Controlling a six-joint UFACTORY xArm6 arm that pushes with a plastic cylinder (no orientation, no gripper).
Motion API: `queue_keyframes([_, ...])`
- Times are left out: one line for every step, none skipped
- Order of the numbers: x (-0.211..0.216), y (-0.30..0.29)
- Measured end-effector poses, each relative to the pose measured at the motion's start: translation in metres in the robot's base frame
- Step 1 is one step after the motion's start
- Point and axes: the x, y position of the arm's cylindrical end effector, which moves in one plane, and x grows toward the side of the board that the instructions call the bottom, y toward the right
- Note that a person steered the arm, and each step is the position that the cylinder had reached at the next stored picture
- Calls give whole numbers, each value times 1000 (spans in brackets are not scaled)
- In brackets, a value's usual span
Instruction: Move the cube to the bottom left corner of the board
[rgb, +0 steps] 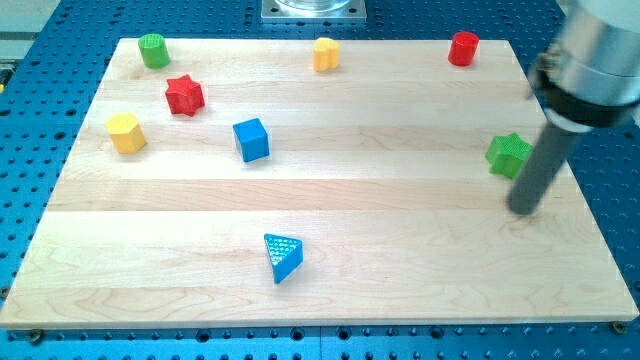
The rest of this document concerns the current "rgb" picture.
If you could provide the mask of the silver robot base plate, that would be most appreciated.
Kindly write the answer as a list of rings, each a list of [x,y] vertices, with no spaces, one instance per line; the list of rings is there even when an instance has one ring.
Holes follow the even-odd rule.
[[[365,20],[365,0],[262,0],[261,18],[267,21]]]

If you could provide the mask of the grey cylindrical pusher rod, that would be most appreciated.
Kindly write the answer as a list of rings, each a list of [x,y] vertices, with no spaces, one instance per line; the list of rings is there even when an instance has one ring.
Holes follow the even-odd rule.
[[[509,210],[531,215],[582,135],[548,122],[507,196]]]

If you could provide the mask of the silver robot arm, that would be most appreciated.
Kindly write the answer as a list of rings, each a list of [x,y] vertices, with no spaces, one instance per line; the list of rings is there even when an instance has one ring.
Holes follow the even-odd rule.
[[[536,211],[585,134],[624,124],[639,107],[639,3],[575,2],[528,79],[547,123],[507,197],[519,215]]]

